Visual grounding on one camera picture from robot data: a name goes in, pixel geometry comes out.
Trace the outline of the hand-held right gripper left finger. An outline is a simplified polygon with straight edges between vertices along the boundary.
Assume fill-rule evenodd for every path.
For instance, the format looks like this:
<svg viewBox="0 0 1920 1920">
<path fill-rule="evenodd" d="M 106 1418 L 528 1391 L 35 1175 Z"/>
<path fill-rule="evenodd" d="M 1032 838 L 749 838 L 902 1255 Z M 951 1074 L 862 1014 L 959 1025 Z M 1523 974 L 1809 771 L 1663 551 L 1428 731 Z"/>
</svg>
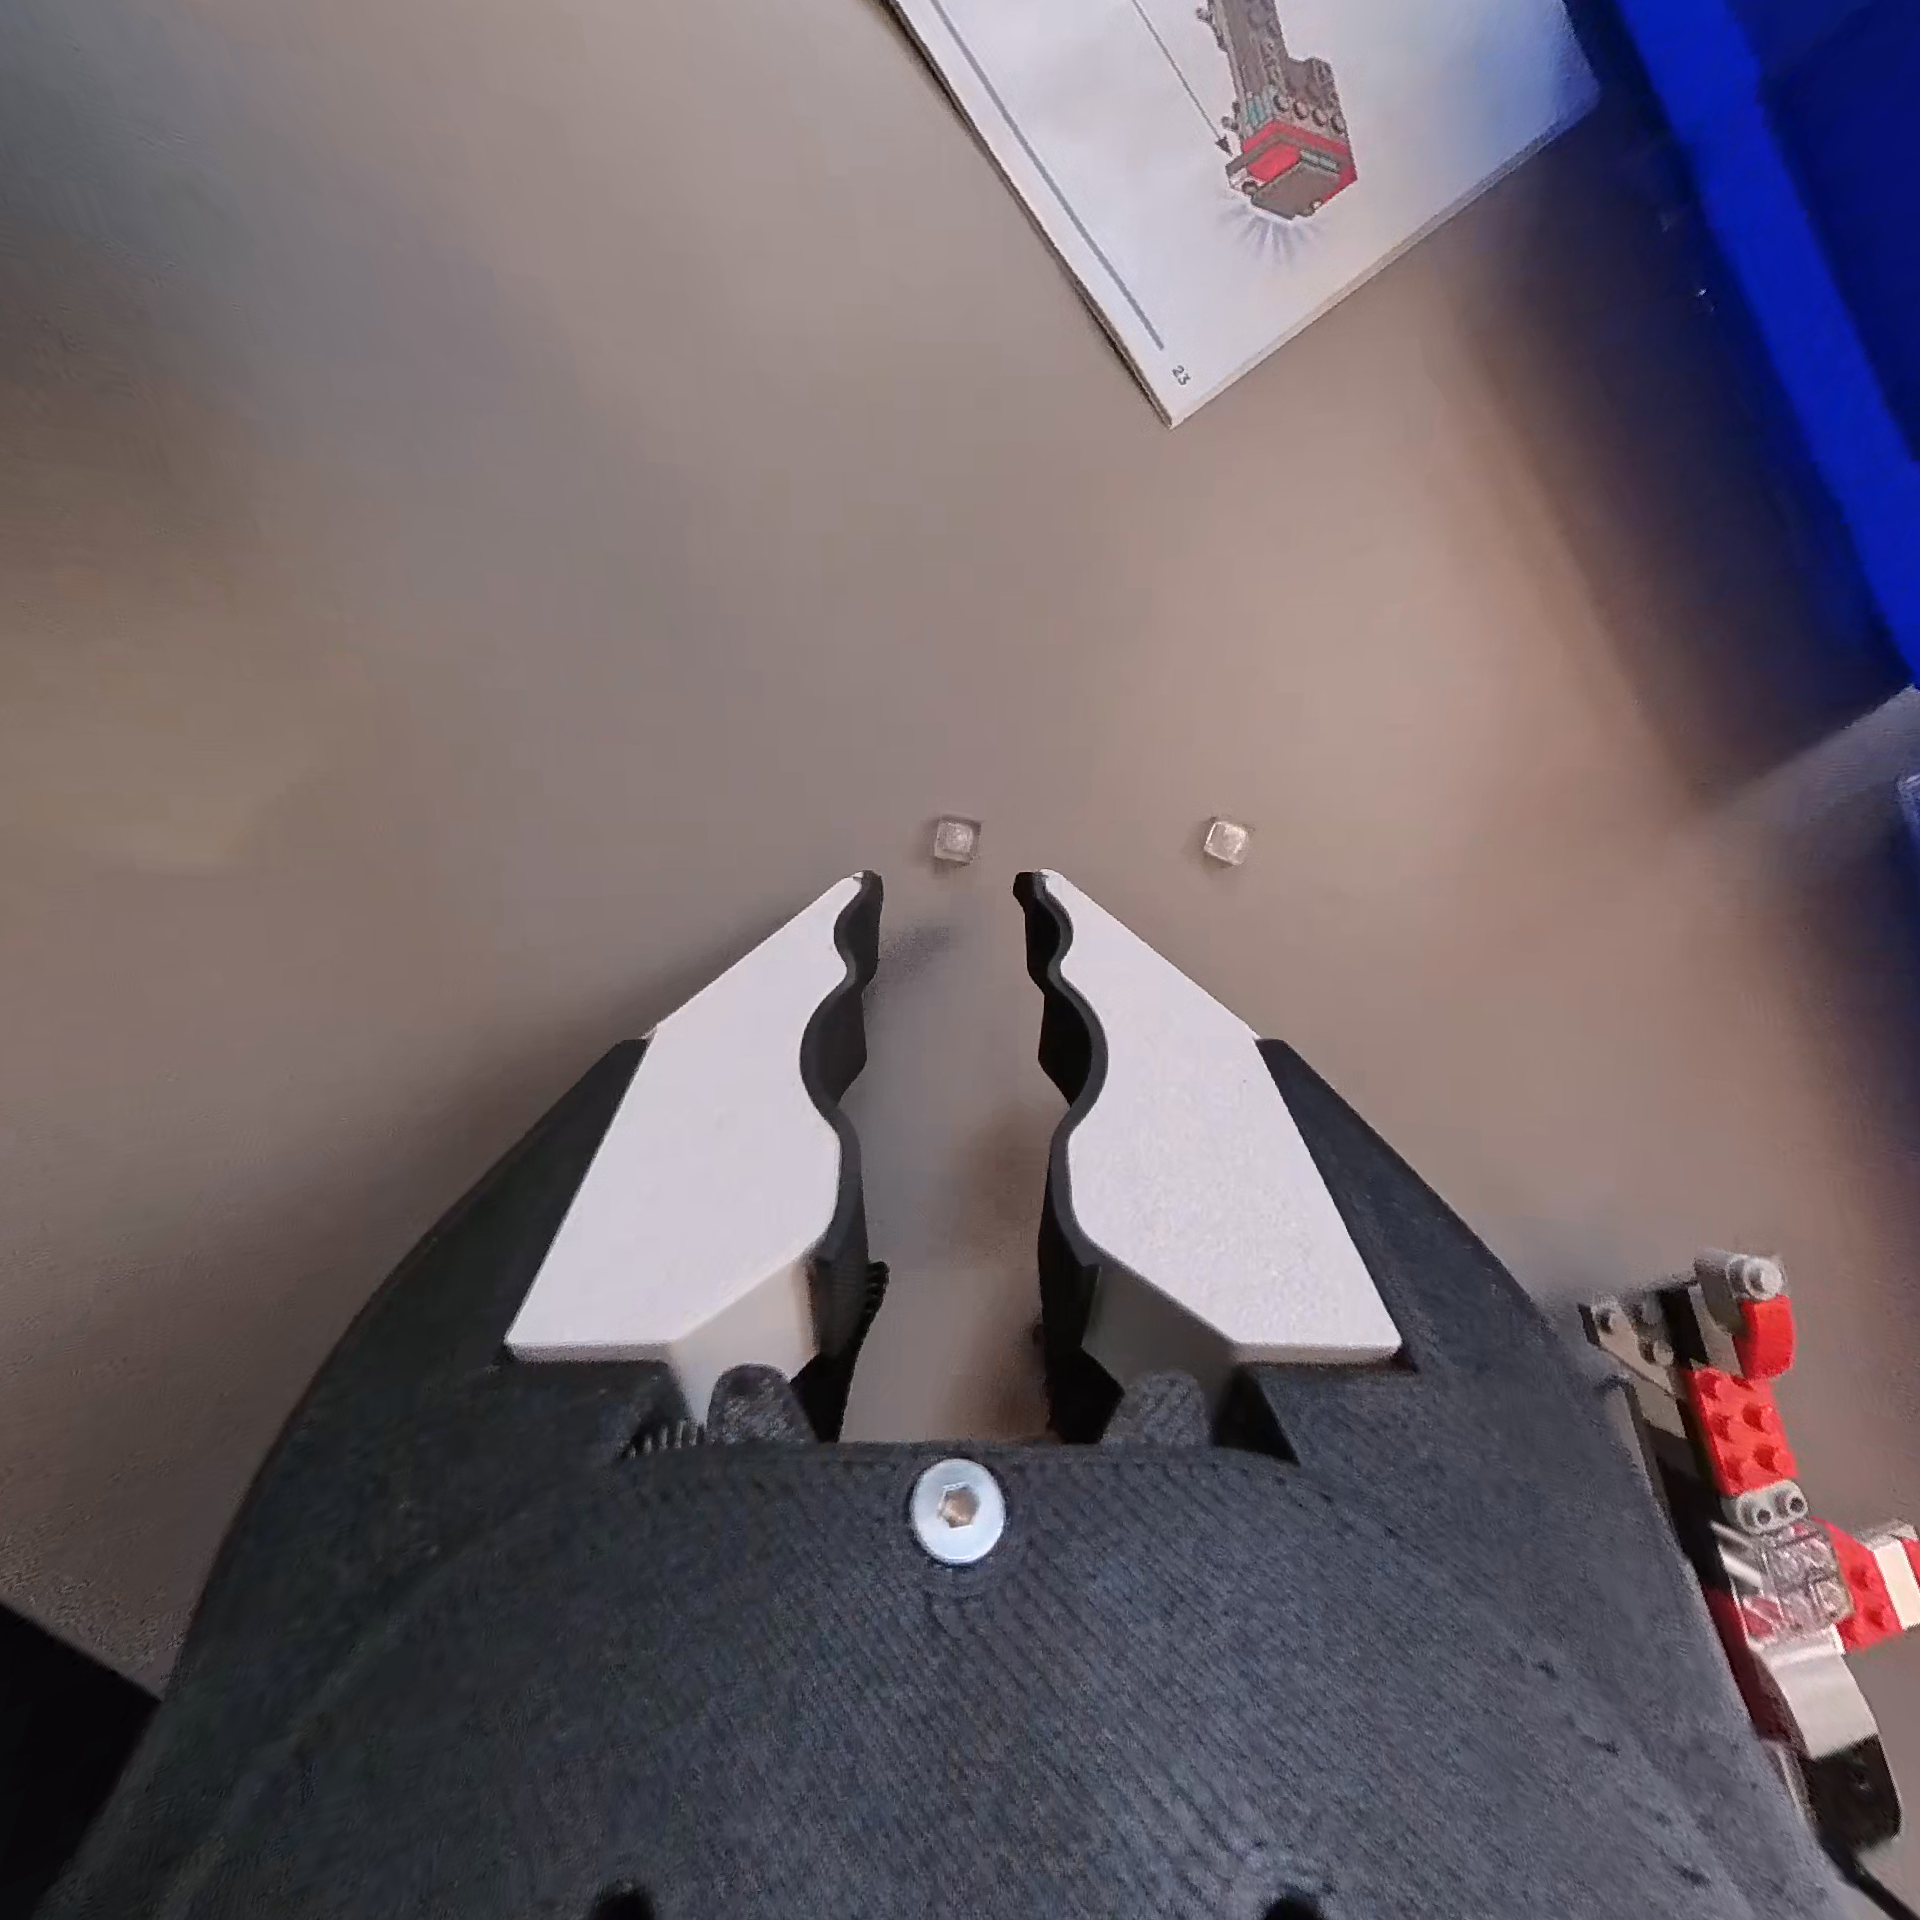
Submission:
<svg viewBox="0 0 1920 1920">
<path fill-rule="evenodd" d="M 511 1358 L 659 1364 L 695 1415 L 725 1371 L 765 1367 L 839 1435 L 885 1285 L 846 1115 L 881 910 L 875 871 L 831 882 L 645 1035 Z"/>
</svg>

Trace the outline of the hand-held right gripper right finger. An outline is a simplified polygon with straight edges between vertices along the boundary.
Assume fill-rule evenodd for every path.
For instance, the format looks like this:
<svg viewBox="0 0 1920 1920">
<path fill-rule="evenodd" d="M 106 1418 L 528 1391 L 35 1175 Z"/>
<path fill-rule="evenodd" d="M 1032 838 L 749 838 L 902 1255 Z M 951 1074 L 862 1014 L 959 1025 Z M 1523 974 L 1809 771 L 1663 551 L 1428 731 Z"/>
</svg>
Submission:
<svg viewBox="0 0 1920 1920">
<path fill-rule="evenodd" d="M 1048 1425 L 1091 1444 L 1141 1381 L 1213 1411 L 1253 1367 L 1379 1370 L 1403 1331 L 1253 1025 L 1061 871 L 1015 880 L 1039 1068 Z"/>
</svg>

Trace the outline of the grey desk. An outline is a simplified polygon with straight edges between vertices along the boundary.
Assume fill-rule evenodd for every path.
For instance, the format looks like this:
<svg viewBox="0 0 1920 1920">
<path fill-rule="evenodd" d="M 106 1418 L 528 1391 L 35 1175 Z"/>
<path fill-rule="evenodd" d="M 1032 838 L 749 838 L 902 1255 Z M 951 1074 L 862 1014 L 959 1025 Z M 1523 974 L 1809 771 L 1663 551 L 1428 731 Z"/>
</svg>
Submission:
<svg viewBox="0 0 1920 1920">
<path fill-rule="evenodd" d="M 1052 865 L 1552 1308 L 1781 1255 L 1913 1521 L 1918 697 L 1675 244 L 1605 100 L 1165 430 L 876 2 L 6 2 L 2 1597 L 156 1691 L 386 1271 L 853 868 L 851 1437 L 1043 1425 Z"/>
</svg>

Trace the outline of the red and grey brick model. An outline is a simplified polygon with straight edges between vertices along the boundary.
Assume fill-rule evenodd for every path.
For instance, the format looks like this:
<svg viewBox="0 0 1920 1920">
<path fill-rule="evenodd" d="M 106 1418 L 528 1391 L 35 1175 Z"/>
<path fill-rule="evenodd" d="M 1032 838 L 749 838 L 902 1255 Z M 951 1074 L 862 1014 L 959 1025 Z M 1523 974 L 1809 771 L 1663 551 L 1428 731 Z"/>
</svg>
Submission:
<svg viewBox="0 0 1920 1920">
<path fill-rule="evenodd" d="M 1778 1400 L 1796 1354 L 1781 1260 L 1712 1248 L 1582 1304 L 1581 1325 L 1626 1390 L 1645 1477 L 1788 1794 L 1843 1878 L 1893 1911 L 1872 1857 L 1905 1814 L 1851 1657 L 1918 1634 L 1918 1528 L 1853 1534 L 1811 1511 Z"/>
</svg>

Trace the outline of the person's dark clothing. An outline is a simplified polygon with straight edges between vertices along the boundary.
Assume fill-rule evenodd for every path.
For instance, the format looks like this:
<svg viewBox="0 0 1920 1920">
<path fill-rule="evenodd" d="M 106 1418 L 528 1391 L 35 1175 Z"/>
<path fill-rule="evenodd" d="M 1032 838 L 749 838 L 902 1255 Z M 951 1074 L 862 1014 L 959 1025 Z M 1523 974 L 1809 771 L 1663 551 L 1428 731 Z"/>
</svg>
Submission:
<svg viewBox="0 0 1920 1920">
<path fill-rule="evenodd" d="M 59 1881 L 156 1704 L 2 1605 L 2 1917 L 31 1917 Z"/>
</svg>

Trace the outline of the brick instruction booklet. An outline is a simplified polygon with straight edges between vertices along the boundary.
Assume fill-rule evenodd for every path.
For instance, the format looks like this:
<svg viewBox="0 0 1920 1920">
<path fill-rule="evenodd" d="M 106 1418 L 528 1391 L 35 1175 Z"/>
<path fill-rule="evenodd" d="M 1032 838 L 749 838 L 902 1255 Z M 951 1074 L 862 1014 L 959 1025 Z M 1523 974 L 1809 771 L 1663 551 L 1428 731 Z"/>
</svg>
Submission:
<svg viewBox="0 0 1920 1920">
<path fill-rule="evenodd" d="M 1159 418 L 1599 100 L 1571 2 L 896 2 Z"/>
</svg>

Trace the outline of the blue plastic bin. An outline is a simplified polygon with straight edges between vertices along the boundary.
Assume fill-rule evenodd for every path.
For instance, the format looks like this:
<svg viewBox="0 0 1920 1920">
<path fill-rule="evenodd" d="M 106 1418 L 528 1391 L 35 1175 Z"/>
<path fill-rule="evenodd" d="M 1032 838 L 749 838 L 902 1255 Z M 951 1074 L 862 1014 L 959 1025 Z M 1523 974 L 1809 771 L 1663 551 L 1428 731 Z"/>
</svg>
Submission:
<svg viewBox="0 0 1920 1920">
<path fill-rule="evenodd" d="M 1918 5 L 1569 2 L 1866 677 L 1918 684 Z"/>
</svg>

